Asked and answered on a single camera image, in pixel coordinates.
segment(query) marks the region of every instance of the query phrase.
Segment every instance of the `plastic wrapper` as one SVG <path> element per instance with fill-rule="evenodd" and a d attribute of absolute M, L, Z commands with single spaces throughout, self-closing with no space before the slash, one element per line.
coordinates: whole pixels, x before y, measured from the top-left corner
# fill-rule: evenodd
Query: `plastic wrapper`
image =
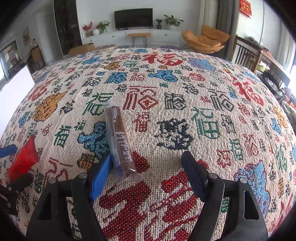
<path fill-rule="evenodd" d="M 114 102 L 106 102 L 104 111 L 117 184 L 129 178 L 140 179 L 142 175 L 137 172 L 135 166 L 133 151 L 120 107 Z"/>
<path fill-rule="evenodd" d="M 17 154 L 8 171 L 8 180 L 13 182 L 26 174 L 30 168 L 39 161 L 35 147 L 35 137 L 31 135 L 27 143 Z"/>

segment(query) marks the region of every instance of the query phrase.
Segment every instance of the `cardboard box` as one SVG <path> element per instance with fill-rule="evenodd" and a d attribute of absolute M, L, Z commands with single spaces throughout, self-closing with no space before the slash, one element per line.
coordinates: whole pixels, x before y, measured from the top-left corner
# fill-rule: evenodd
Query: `cardboard box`
<path fill-rule="evenodd" d="M 69 50 L 68 54 L 71 57 L 75 57 L 78 54 L 85 54 L 85 53 L 88 53 L 88 52 L 90 52 L 92 50 L 94 50 L 94 44 L 93 43 L 91 43 L 91 44 L 84 44 L 84 45 L 77 46 L 75 48 L 71 48 Z"/>

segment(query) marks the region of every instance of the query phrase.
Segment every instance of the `white board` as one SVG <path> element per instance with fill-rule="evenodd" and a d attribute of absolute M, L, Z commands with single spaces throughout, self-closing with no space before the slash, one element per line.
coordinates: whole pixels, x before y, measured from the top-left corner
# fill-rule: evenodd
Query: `white board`
<path fill-rule="evenodd" d="M 14 112 L 34 85 L 26 65 L 0 90 L 0 139 Z"/>

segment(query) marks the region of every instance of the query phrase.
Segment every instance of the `white vase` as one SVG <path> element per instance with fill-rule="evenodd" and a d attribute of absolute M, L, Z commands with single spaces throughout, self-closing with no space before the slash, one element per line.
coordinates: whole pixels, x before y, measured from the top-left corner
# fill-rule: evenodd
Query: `white vase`
<path fill-rule="evenodd" d="M 100 30 L 98 30 L 97 28 L 93 30 L 93 35 L 99 35 L 100 33 Z"/>
<path fill-rule="evenodd" d="M 168 29 L 171 31 L 176 31 L 176 26 L 175 25 L 169 25 Z"/>

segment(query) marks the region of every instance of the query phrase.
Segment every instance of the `television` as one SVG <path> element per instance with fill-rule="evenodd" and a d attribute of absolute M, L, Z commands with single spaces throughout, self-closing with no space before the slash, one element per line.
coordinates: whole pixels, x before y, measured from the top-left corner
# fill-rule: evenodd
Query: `television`
<path fill-rule="evenodd" d="M 152 14 L 152 8 L 138 8 L 115 11 L 115 28 L 120 29 L 129 27 L 152 27 Z"/>

